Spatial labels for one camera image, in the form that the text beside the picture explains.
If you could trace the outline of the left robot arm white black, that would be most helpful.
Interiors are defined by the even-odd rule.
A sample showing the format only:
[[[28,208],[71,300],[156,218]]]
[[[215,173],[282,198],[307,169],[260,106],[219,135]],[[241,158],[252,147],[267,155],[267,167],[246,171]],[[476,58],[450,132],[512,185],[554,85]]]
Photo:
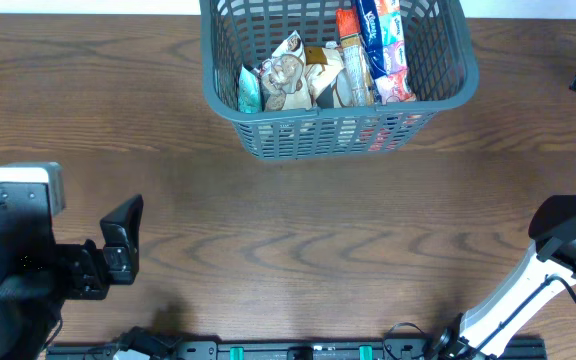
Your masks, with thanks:
[[[135,195],[100,221],[105,245],[59,244],[46,183],[0,182],[0,359],[34,359],[68,300],[103,300],[139,271],[144,207]]]

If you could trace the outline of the orange cracker tube pack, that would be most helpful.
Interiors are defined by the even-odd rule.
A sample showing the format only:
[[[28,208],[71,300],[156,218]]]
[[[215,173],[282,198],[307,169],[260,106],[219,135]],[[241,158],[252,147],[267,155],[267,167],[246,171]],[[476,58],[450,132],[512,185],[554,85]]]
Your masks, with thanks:
[[[375,86],[356,9],[339,8],[335,16],[351,98],[351,104],[344,109],[344,117],[339,120],[337,143],[346,153],[353,153],[362,147],[361,133],[368,120],[368,111],[376,105]]]

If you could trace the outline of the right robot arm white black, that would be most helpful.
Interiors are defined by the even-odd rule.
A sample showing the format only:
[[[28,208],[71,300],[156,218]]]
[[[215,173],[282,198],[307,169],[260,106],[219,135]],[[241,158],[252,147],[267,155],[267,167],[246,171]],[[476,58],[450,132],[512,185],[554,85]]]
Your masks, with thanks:
[[[425,359],[545,359],[544,342],[515,334],[565,291],[576,305],[576,195],[553,195],[534,214],[523,258],[481,303],[458,315]]]

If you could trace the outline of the blue tissue pack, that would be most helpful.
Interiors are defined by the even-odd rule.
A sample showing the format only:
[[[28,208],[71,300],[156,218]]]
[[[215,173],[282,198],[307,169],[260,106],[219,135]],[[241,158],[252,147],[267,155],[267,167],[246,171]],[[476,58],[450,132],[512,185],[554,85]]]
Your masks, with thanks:
[[[357,18],[362,37],[370,104],[412,102],[416,95],[408,84],[401,5],[399,0],[358,0]]]

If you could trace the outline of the beige mushroom pouch brown label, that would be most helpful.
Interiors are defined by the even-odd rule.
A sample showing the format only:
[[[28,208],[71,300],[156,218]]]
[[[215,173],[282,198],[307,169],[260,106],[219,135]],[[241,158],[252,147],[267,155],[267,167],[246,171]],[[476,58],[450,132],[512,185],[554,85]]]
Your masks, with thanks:
[[[343,57],[343,47],[336,41],[327,41],[325,44],[326,49],[336,50],[341,57]]]

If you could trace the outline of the grey plastic lattice basket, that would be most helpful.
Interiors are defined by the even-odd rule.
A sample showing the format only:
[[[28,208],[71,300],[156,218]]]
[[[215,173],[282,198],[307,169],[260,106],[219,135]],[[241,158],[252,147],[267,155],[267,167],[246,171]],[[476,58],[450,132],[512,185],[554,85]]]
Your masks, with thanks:
[[[479,82],[457,0],[200,8],[205,99],[260,159],[395,150]]]

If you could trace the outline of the beige snack bag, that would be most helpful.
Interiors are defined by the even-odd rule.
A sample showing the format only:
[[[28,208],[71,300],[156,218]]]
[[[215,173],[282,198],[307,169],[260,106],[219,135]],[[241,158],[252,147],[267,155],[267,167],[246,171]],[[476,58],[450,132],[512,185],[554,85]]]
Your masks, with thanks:
[[[305,79],[316,106],[322,109],[353,107],[349,75],[343,57],[325,47],[305,48]]]

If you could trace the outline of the teal snack packet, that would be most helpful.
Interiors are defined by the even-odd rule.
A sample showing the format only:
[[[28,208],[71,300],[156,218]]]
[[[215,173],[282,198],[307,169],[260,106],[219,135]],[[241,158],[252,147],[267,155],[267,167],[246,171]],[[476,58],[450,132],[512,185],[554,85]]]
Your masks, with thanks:
[[[247,114],[263,111],[259,78],[245,66],[241,67],[238,79],[238,110]]]

